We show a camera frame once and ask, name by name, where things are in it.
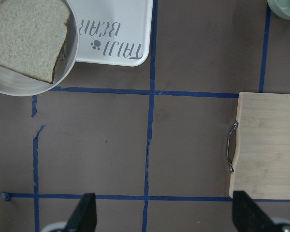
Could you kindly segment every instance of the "slice of bread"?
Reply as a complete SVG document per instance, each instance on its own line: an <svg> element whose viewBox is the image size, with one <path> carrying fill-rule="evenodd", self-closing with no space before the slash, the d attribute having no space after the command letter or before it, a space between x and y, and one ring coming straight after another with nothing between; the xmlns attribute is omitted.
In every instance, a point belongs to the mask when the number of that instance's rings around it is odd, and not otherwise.
<svg viewBox="0 0 290 232"><path fill-rule="evenodd" d="M3 0L0 66L52 84L69 17L62 0Z"/></svg>

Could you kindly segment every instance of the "bowl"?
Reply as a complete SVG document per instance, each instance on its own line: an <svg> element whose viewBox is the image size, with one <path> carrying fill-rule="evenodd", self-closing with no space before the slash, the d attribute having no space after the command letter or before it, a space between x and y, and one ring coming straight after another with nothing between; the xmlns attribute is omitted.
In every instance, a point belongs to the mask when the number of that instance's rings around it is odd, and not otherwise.
<svg viewBox="0 0 290 232"><path fill-rule="evenodd" d="M75 13L69 0L63 0L70 9L70 20L67 23L67 37L63 47L65 59L58 60L52 84L31 79L0 66L0 93L12 96L32 96L46 92L57 86L69 74L77 58L79 46L79 29Z"/></svg>
<svg viewBox="0 0 290 232"><path fill-rule="evenodd" d="M290 0L267 0L267 3L277 16L290 20Z"/></svg>

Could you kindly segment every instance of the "wooden cutting board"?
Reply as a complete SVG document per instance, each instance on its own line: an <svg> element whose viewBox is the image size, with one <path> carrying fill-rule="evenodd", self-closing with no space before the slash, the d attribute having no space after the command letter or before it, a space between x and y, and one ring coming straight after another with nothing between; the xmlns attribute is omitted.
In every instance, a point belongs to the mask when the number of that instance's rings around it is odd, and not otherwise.
<svg viewBox="0 0 290 232"><path fill-rule="evenodd" d="M240 93L229 195L290 199L290 94Z"/></svg>

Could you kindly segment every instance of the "white tray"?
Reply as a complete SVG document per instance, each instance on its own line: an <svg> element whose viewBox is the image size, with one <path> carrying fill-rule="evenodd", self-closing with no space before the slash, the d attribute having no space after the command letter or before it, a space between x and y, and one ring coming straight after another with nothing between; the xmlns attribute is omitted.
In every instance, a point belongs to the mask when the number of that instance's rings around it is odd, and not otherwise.
<svg viewBox="0 0 290 232"><path fill-rule="evenodd" d="M80 27L76 61L137 66L149 53L153 0L69 0Z"/></svg>

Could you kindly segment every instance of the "paw print logo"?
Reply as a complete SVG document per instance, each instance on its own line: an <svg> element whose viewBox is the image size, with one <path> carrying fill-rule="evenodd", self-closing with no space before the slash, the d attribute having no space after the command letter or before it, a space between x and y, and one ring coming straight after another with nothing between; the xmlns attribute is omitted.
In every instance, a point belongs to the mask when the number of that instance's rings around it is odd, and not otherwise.
<svg viewBox="0 0 290 232"><path fill-rule="evenodd" d="M93 43L90 43L90 45L94 50L100 50L101 42L99 40L95 40Z"/></svg>

